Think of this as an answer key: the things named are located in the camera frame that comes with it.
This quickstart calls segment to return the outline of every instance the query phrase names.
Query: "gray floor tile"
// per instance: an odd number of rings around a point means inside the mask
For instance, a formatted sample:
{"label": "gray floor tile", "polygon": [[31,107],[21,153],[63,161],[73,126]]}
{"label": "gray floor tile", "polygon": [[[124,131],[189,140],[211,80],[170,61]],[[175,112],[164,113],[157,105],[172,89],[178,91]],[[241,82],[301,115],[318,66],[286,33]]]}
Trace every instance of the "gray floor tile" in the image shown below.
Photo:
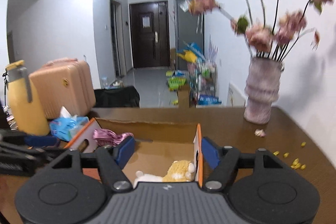
{"label": "gray floor tile", "polygon": [[168,68],[145,68],[130,71],[123,79],[124,85],[133,85],[140,94],[140,107],[176,107],[176,92],[167,86]]}

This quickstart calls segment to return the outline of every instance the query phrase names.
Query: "door frame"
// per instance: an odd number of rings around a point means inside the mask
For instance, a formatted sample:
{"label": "door frame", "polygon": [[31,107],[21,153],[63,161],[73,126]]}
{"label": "door frame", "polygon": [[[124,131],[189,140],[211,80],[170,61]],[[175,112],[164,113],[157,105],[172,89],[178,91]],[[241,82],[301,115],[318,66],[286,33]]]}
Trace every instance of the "door frame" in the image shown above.
{"label": "door frame", "polygon": [[133,30],[132,30],[132,6],[137,4],[151,4],[151,3],[157,3],[164,2],[165,3],[165,10],[166,10],[166,41],[167,41],[167,56],[168,60],[170,60],[170,34],[169,34],[169,9],[168,9],[168,0],[155,0],[155,1],[140,1],[140,2],[134,2],[129,4],[129,25],[130,25],[130,31],[131,31],[131,46],[132,46],[132,61],[133,61],[133,67],[134,67],[134,45],[133,45]]}
{"label": "door frame", "polygon": [[109,20],[110,20],[110,40],[112,47],[112,21],[111,21],[111,1],[115,5],[115,25],[117,32],[117,46],[118,46],[118,57],[121,76],[125,76],[126,71],[126,58],[125,58],[125,47],[124,47],[124,32],[123,32],[123,17],[122,17],[122,4],[118,0],[109,0]]}

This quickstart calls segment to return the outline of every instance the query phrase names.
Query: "pink textured vase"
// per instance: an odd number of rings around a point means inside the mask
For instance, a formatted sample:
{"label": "pink textured vase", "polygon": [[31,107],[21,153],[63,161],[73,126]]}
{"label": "pink textured vase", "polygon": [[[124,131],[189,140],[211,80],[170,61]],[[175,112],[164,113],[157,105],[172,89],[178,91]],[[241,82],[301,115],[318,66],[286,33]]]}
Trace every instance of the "pink textured vase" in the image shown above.
{"label": "pink textured vase", "polygon": [[244,118],[265,124],[270,119],[272,102],[278,100],[282,65],[268,58],[251,59],[245,93],[249,96]]}

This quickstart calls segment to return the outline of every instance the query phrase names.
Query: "table surface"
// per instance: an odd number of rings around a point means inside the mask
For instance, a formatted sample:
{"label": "table surface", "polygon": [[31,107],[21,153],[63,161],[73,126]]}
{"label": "table surface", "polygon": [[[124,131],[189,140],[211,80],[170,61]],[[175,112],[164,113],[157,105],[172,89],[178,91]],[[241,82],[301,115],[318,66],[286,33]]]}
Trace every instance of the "table surface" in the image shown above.
{"label": "table surface", "polygon": [[[291,165],[299,158],[306,164],[305,170],[296,170],[310,181],[319,191],[321,203],[314,224],[336,223],[336,170],[320,149],[296,125],[290,117],[278,108],[272,108],[268,124],[260,126],[249,123],[243,118],[244,108],[96,108],[89,114],[120,121],[147,122],[198,122],[201,124],[202,135],[210,137],[218,145],[231,145],[244,153],[254,153],[258,148],[266,148],[271,152],[280,151],[281,160]],[[265,138],[254,135],[254,131],[262,128]],[[205,165],[204,177],[210,169]],[[240,170],[238,177],[251,173],[251,170]],[[22,223],[14,208],[14,195],[27,179],[11,176],[0,178],[0,209],[11,224]]]}

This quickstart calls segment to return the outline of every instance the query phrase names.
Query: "orange-edged cardboard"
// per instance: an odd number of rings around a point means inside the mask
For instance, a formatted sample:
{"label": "orange-edged cardboard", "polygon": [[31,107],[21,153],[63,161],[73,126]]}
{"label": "orange-edged cardboard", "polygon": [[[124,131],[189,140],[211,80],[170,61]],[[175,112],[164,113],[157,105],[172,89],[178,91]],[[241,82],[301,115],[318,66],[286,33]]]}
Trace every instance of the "orange-edged cardboard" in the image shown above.
{"label": "orange-edged cardboard", "polygon": [[[104,128],[117,134],[131,132],[136,139],[135,152],[123,169],[127,178],[134,182],[135,172],[165,176],[175,160],[190,160],[196,167],[195,180],[203,184],[203,155],[201,151],[201,125],[197,123],[121,122],[93,118],[67,144],[66,148],[79,149],[86,143],[83,152],[97,148],[93,133]],[[85,175],[99,179],[96,169],[83,170]]]}

